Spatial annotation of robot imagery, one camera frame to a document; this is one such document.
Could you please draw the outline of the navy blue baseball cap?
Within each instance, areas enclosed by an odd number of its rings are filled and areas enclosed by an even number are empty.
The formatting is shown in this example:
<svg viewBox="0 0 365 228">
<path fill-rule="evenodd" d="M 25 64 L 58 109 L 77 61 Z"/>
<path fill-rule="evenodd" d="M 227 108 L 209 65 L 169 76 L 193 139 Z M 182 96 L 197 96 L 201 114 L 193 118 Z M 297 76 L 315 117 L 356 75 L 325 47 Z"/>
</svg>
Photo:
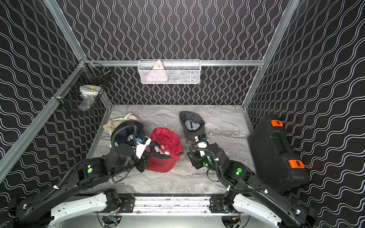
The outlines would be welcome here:
<svg viewBox="0 0 365 228">
<path fill-rule="evenodd" d="M 138 136 L 144 135 L 144 125 L 139 121 L 125 121 L 121 123 L 111 135 L 111 145 L 129 144 L 136 146 Z"/>
</svg>

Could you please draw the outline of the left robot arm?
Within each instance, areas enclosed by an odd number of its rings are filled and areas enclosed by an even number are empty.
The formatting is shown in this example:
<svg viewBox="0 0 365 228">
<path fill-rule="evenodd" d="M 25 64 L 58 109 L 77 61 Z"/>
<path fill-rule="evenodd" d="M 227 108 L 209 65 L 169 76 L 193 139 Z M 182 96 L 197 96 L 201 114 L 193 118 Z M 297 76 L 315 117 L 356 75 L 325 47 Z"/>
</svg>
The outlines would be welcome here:
<svg viewBox="0 0 365 228">
<path fill-rule="evenodd" d="M 69 198 L 92 189 L 116 175 L 136 168 L 145 168 L 150 154 L 149 145 L 121 144 L 101 157 L 84 159 L 74 164 L 61 181 L 26 199 L 16 198 L 9 203 L 8 228 L 46 228 L 56 221 L 52 209 Z"/>
</svg>

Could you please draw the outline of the red and black cap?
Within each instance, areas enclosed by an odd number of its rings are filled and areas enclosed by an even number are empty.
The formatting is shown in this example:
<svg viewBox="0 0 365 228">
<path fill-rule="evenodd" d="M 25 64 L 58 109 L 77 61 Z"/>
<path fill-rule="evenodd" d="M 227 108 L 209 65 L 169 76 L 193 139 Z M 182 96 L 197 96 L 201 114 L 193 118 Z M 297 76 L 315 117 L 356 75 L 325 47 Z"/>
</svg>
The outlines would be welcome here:
<svg viewBox="0 0 365 228">
<path fill-rule="evenodd" d="M 179 136 L 167 128 L 155 128 L 151 133 L 151 144 L 148 153 L 151 158 L 146 169 L 158 173 L 171 171 L 183 154 L 183 147 Z"/>
</svg>

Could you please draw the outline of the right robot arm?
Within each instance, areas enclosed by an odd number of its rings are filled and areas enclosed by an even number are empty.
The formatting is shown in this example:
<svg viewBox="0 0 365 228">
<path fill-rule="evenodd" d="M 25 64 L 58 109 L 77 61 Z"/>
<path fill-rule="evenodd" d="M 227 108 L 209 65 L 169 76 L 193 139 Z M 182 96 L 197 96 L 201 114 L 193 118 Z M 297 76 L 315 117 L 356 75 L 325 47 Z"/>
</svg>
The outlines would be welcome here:
<svg viewBox="0 0 365 228">
<path fill-rule="evenodd" d="M 274 228 L 312 228 L 317 214 L 313 208 L 304 209 L 265 184 L 243 163 L 228 158 L 218 144 L 203 140 L 192 142 L 189 157 L 215 172 L 225 188 L 221 203 L 228 213 L 250 215 Z"/>
</svg>

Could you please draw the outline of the beige cap with black lettering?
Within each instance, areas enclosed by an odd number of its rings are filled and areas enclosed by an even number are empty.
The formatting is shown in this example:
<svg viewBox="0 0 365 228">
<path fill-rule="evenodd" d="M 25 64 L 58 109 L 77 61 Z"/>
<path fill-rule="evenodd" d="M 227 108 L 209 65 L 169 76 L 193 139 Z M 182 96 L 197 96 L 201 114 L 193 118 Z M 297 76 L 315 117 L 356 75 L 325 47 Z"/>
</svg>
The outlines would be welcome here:
<svg viewBox="0 0 365 228">
<path fill-rule="evenodd" d="M 121 125 L 125 121 L 137 121 L 138 119 L 132 115 L 131 113 L 127 114 L 125 117 L 119 118 L 109 118 L 107 123 L 103 125 L 103 128 L 107 130 L 110 134 L 114 132 L 114 130 Z"/>
</svg>

